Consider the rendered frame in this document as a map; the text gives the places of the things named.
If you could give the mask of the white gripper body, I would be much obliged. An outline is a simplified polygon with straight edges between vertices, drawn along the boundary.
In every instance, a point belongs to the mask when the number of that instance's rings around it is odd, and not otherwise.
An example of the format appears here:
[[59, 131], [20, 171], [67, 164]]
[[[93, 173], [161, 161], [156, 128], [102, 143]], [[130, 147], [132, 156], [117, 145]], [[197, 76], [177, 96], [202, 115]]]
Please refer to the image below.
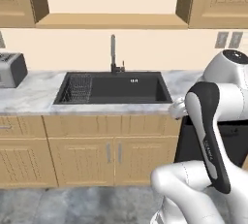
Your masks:
[[169, 107], [170, 117], [173, 119], [181, 119], [184, 116], [187, 116], [187, 110], [185, 107], [185, 98], [177, 98]]

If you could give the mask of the light wood valance board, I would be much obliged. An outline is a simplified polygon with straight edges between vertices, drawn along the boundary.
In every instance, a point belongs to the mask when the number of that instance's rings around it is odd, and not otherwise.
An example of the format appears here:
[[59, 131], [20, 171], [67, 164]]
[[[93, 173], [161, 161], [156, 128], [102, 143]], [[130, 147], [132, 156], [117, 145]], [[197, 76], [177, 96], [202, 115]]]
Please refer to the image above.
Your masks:
[[43, 29], [187, 29], [176, 14], [49, 14], [36, 23]]

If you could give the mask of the black kitchen sink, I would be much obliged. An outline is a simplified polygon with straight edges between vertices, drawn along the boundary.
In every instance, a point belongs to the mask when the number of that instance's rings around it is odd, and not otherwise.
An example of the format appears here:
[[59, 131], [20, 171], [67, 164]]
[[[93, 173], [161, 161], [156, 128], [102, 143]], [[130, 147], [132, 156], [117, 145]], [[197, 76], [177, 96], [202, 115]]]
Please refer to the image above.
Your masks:
[[[92, 89], [86, 104], [61, 103], [66, 80], [72, 74], [89, 74]], [[172, 99], [160, 72], [68, 72], [54, 99], [54, 105], [171, 104]]]

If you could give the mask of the light wood cupboard door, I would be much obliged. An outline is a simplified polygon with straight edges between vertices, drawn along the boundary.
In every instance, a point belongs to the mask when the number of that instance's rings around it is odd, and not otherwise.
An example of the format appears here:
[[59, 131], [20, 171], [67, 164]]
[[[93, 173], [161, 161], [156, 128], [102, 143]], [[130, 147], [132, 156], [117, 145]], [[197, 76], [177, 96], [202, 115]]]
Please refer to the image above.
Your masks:
[[[60, 186], [112, 186], [114, 148], [112, 138], [49, 138]], [[111, 162], [106, 145], [110, 143]]]
[[0, 188], [56, 186], [46, 139], [0, 140]]
[[[177, 136], [121, 137], [115, 139], [115, 184], [149, 185], [151, 172], [174, 161]], [[118, 163], [122, 143], [122, 163]]]

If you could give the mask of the light wood fixed front panel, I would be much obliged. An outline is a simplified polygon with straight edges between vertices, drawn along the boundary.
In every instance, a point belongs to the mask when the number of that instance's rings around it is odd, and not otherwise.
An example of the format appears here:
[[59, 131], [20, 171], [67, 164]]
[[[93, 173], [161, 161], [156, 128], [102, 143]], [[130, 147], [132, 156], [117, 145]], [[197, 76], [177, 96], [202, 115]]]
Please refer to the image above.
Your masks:
[[168, 114], [130, 114], [121, 117], [121, 131], [129, 136], [177, 136], [181, 121]]
[[50, 137], [110, 136], [121, 133], [120, 115], [46, 115]]

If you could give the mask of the light wood drawer front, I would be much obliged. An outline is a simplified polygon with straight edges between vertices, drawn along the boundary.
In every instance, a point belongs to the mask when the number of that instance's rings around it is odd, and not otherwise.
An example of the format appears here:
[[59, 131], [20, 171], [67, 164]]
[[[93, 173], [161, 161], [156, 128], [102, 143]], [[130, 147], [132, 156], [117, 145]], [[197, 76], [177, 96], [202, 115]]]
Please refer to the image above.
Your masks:
[[0, 138], [44, 138], [46, 136], [43, 119], [36, 115], [2, 115], [0, 126], [12, 126], [12, 129], [0, 129]]

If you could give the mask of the black dishwasher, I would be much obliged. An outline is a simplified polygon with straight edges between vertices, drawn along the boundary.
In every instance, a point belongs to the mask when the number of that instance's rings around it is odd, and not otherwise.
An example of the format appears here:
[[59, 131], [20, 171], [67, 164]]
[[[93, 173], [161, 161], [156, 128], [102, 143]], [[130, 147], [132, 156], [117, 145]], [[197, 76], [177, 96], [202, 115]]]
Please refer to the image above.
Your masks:
[[[248, 156], [248, 120], [219, 122], [218, 127], [231, 161], [239, 168]], [[202, 160], [194, 125], [189, 116], [182, 118], [174, 162]]]

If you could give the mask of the grey and black toaster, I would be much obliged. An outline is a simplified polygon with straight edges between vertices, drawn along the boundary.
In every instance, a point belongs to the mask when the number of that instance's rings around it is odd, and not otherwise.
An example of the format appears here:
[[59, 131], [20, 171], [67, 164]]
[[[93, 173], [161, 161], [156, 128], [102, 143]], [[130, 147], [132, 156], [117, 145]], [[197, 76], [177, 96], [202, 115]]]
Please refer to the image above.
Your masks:
[[27, 74], [22, 53], [0, 53], [0, 88], [17, 88]]

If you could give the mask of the grey and black tap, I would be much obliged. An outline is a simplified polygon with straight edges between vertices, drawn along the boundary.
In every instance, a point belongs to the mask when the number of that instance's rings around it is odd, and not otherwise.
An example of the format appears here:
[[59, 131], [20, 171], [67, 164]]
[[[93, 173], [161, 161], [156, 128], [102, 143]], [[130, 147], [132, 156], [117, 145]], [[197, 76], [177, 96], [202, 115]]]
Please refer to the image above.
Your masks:
[[125, 71], [125, 65], [122, 65], [121, 67], [117, 67], [115, 63], [115, 35], [112, 34], [110, 37], [110, 56], [111, 56], [111, 64], [110, 69], [113, 74], [124, 72]]

